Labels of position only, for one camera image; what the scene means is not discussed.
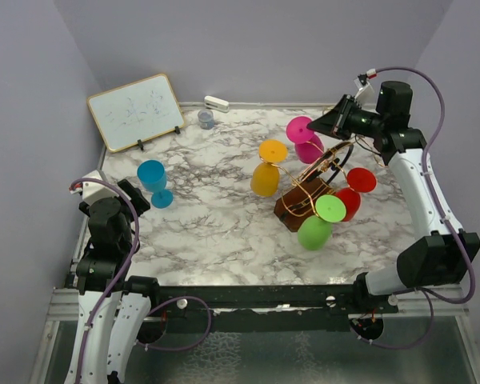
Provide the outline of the blue plastic wine glass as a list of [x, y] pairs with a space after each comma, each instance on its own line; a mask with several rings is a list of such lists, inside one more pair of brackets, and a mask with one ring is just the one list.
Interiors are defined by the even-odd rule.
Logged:
[[137, 169], [137, 177], [143, 187], [151, 192], [153, 207], [165, 209], [173, 202], [173, 194], [166, 188], [166, 170], [161, 162], [157, 160], [143, 162]]

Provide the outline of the magenta plastic wine glass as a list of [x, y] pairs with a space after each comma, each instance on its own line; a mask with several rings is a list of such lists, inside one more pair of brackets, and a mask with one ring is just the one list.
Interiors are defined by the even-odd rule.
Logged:
[[312, 164], [320, 158], [324, 146], [315, 132], [307, 126], [311, 119], [306, 116], [293, 118], [286, 127], [286, 136], [294, 144], [298, 159], [305, 164]]

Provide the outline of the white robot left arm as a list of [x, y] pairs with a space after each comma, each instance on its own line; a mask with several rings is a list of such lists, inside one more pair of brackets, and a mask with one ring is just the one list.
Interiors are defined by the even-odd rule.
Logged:
[[70, 192], [82, 196], [90, 238], [76, 269], [78, 325], [65, 381], [123, 383], [143, 320], [161, 304], [156, 278], [127, 274], [150, 204], [127, 180], [112, 185], [99, 174], [72, 182]]

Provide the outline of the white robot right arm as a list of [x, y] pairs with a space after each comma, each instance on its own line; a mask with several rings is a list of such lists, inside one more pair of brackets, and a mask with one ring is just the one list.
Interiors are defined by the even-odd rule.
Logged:
[[401, 252], [392, 266], [356, 279], [358, 288], [352, 292], [351, 302], [362, 313], [377, 307], [380, 296], [459, 283], [472, 272], [471, 263], [480, 249], [479, 236], [464, 230], [446, 202], [422, 132], [409, 126], [412, 97], [409, 84], [385, 81], [373, 112], [345, 94], [332, 110], [307, 126], [341, 140], [355, 134], [371, 138], [410, 212], [415, 243]]

